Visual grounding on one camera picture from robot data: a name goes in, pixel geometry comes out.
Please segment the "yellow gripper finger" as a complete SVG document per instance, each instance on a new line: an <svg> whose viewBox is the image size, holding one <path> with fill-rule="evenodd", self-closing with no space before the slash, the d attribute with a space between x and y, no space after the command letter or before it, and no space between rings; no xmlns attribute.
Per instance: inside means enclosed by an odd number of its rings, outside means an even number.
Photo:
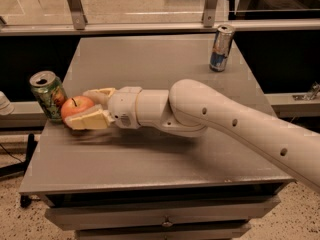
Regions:
<svg viewBox="0 0 320 240"><path fill-rule="evenodd" d="M109 99L115 91L115 88L91 89L85 91L83 95L90 98L95 104L107 106Z"/></svg>
<svg viewBox="0 0 320 240"><path fill-rule="evenodd" d="M95 105L83 112L67 116L65 124L73 130L107 129L114 119L108 110L101 105Z"/></svg>

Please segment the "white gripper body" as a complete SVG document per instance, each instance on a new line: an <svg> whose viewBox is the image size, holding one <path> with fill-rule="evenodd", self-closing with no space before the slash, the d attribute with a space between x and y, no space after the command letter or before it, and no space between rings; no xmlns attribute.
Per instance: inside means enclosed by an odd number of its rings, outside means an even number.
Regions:
<svg viewBox="0 0 320 240"><path fill-rule="evenodd" d="M123 87L116 90L108 101L108 110L115 124L122 129L138 129L136 101L141 87Z"/></svg>

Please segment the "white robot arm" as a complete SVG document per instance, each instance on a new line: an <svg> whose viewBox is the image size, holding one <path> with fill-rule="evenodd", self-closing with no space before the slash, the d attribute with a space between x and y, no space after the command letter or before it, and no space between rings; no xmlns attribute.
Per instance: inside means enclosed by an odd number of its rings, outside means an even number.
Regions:
<svg viewBox="0 0 320 240"><path fill-rule="evenodd" d="M141 87L88 90L94 105L64 117L73 130L153 127L198 137L213 128L229 135L312 190L320 191L320 134L239 104L215 89L184 79L169 90Z"/></svg>

